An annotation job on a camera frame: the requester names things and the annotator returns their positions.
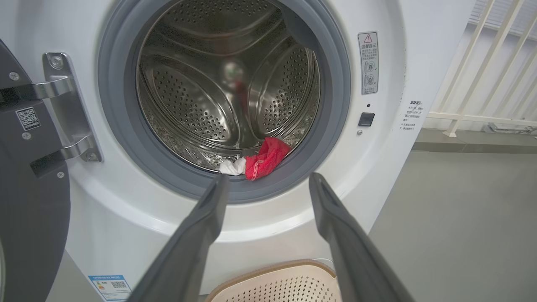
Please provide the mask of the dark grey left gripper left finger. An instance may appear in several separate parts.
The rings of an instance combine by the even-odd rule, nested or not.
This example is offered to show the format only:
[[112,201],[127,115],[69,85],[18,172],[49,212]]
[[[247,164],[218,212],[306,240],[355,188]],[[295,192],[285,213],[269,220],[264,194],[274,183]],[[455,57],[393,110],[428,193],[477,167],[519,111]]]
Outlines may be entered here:
[[219,174],[146,270],[130,302],[197,300],[209,247],[222,230],[228,197],[229,178]]

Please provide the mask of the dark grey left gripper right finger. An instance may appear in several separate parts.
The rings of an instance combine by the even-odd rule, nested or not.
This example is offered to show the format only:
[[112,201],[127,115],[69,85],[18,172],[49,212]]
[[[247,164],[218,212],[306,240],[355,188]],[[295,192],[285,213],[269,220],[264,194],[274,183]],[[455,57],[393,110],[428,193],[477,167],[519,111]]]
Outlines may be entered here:
[[409,291],[324,176],[312,173],[309,190],[317,231],[328,243],[344,302],[412,302]]

